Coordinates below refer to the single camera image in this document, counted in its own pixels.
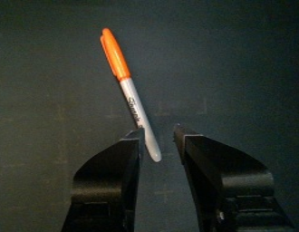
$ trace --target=marker cap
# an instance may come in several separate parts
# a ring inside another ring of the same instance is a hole
[[[129,69],[127,66],[127,62],[124,59],[124,54],[121,48],[116,42],[115,36],[111,32],[109,28],[103,30],[103,35],[100,37],[100,41],[103,44],[103,48],[105,51],[105,55],[108,58],[108,62],[111,64],[111,69],[113,75],[116,76],[119,82],[131,78]]]

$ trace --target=sharpie logo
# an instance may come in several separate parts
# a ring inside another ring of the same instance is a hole
[[[139,117],[139,115],[137,115],[137,113],[136,113],[136,101],[135,101],[133,98],[129,98],[129,99],[128,99],[128,104],[129,104],[129,107],[131,107],[132,114],[133,114],[133,116],[135,116],[135,120],[136,120],[136,121],[140,121],[140,117]]]

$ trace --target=orange marker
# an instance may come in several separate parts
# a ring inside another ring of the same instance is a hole
[[[113,75],[116,76],[124,90],[124,96],[135,116],[136,125],[139,128],[145,129],[145,145],[149,151],[149,155],[152,159],[159,162],[163,159],[161,150],[155,139],[153,131],[149,126],[149,120],[136,93],[136,87],[128,70],[124,54],[116,42],[115,36],[108,28],[103,30],[100,41],[111,64]]]

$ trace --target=marker barrel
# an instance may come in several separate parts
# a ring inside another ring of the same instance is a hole
[[[145,130],[145,145],[149,151],[152,159],[159,162],[163,159],[161,150],[155,139],[153,131],[149,126],[149,120],[144,112],[143,104],[137,96],[136,87],[132,78],[120,81],[120,85],[124,90],[124,96],[136,120],[139,128]]]

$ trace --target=dark green wall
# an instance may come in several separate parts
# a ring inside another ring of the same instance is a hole
[[[177,122],[271,169],[299,231],[299,2],[0,1],[0,232],[60,231],[72,176],[136,128],[101,50],[124,50],[163,149],[136,231],[199,231]]]

